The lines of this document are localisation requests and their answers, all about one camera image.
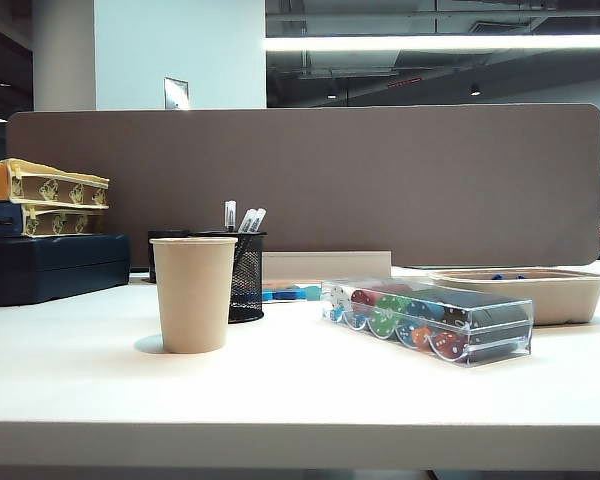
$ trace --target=black box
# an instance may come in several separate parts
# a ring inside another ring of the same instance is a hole
[[[124,235],[0,238],[0,306],[127,283],[129,240]]]

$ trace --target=marker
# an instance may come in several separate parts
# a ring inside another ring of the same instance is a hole
[[[236,201],[228,200],[224,202],[224,229],[227,232],[236,230]]]
[[[266,214],[267,214],[267,211],[264,208],[259,208],[258,211],[256,212],[255,219],[253,220],[251,227],[247,231],[250,233],[257,232],[258,228],[260,228],[260,224],[262,223],[262,220],[264,219],[264,216]]]
[[[238,229],[239,233],[247,233],[251,224],[255,220],[256,211],[253,208],[247,210],[247,213],[244,214],[244,218],[242,219],[242,223],[240,224],[240,228]]]

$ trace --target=desk surface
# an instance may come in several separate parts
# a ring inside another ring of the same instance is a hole
[[[600,262],[587,267],[600,272]],[[0,464],[600,470],[600,302],[473,369],[265,307],[159,350],[154,285],[0,308]]]

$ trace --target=beige paper cup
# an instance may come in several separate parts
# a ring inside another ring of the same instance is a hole
[[[224,345],[236,238],[154,238],[164,349],[202,353]]]

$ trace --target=ceiling light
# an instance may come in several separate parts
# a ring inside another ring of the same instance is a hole
[[[265,49],[277,52],[393,50],[588,49],[600,48],[600,35],[411,35],[391,37],[265,38]]]

